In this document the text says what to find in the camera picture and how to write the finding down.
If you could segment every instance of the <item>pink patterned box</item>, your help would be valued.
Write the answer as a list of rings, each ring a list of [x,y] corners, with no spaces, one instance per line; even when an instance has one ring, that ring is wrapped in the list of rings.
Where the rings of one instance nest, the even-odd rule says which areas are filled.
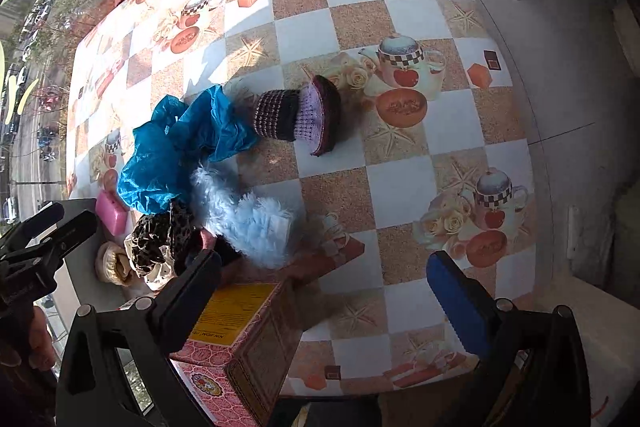
[[[264,427],[301,335],[289,282],[235,284],[214,293],[171,359],[217,427]]]

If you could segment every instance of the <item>crumpled blue bag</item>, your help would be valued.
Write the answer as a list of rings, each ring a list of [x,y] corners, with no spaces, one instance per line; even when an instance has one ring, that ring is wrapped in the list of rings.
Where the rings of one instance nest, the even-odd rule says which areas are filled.
[[[199,160],[219,162],[254,146],[254,130],[235,114],[222,87],[187,105],[166,95],[151,120],[133,130],[133,156],[122,168],[118,195],[143,214],[161,214],[178,198],[189,203],[189,176]]]

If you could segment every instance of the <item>yellow label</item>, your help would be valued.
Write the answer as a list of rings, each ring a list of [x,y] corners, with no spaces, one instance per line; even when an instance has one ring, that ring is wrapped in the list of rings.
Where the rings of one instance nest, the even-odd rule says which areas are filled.
[[[231,346],[275,287],[273,283],[234,284],[216,290],[189,338]]]

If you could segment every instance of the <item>table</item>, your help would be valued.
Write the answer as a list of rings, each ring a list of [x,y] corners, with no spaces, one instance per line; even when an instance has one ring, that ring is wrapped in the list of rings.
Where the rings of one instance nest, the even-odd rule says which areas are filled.
[[[335,268],[298,292],[310,328],[281,394],[378,393],[469,371],[477,360],[425,280],[428,255],[446,250],[521,306],[536,258],[527,141],[474,0],[126,0],[76,54],[72,195],[114,187],[132,129],[165,94],[189,101],[223,84],[242,105],[318,73],[342,95],[333,152],[264,139],[224,162],[306,217]]]

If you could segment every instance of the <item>road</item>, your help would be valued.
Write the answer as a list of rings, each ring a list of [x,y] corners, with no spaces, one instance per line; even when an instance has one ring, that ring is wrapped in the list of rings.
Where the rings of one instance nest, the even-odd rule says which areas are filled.
[[[60,158],[59,140],[55,140],[52,149],[56,159],[46,162],[40,159],[38,149],[38,128],[52,125],[57,127],[60,112],[38,113],[36,105],[38,99],[30,96],[20,118],[18,134],[12,146],[11,158],[11,194],[18,201],[18,215],[21,221],[28,219],[38,211],[38,206],[44,201],[62,199],[63,184],[42,184],[42,182],[64,181]]]

